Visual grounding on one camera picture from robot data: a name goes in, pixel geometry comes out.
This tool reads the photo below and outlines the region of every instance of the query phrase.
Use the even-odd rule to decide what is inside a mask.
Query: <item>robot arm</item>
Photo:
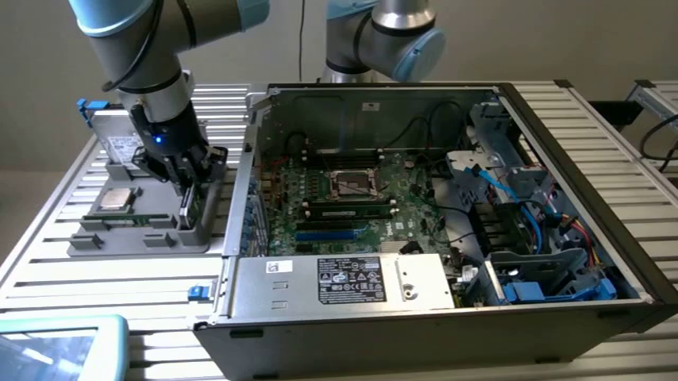
[[[226,149],[210,148],[177,53],[264,22],[268,0],[69,0],[80,29],[129,111],[143,148],[133,164],[185,190],[214,181]],[[444,46],[428,0],[331,0],[326,82],[370,82],[374,71],[419,81]]]
[[[144,147],[133,163],[184,190],[215,180],[226,149],[210,148],[177,53],[264,22],[268,0],[69,0],[80,29],[131,113]]]
[[[322,82],[371,82],[374,71],[399,82],[430,73],[444,48],[428,0],[331,0]]]

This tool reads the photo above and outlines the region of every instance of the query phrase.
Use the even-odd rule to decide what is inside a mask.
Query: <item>warning label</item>
[[[386,302],[379,257],[320,258],[318,300],[322,304]]]
[[[117,160],[123,164],[129,164],[131,158],[135,155],[136,147],[143,145],[139,137],[108,137],[108,143],[116,152]]]

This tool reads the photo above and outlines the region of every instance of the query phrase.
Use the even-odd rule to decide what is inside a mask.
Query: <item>cpu socket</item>
[[[330,173],[331,199],[374,200],[379,196],[374,170],[334,171]]]

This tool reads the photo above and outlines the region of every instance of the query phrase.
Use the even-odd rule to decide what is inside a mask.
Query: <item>metal slatted table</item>
[[[611,205],[666,276],[678,283],[678,197],[675,188],[574,89],[553,82],[515,83],[589,181]],[[198,117],[208,139],[228,148],[236,167],[244,133],[247,85],[199,86]],[[208,314],[189,304],[187,289],[219,275],[223,231],[234,173],[219,205],[211,249],[199,255],[153,258],[69,258],[67,238],[89,210],[107,179],[105,152],[95,138],[84,147],[44,208],[0,268],[0,318],[121,314],[131,327],[128,380],[223,380],[184,317]],[[463,350],[463,343],[450,343]],[[370,380],[463,379],[678,379],[678,317],[645,334],[602,343],[570,364],[375,375]]]

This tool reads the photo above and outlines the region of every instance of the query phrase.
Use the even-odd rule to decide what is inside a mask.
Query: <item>motherboard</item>
[[[440,212],[412,192],[424,186],[427,159],[394,153],[360,169],[314,160],[316,165],[287,160],[262,175],[270,256],[438,253],[448,247]]]

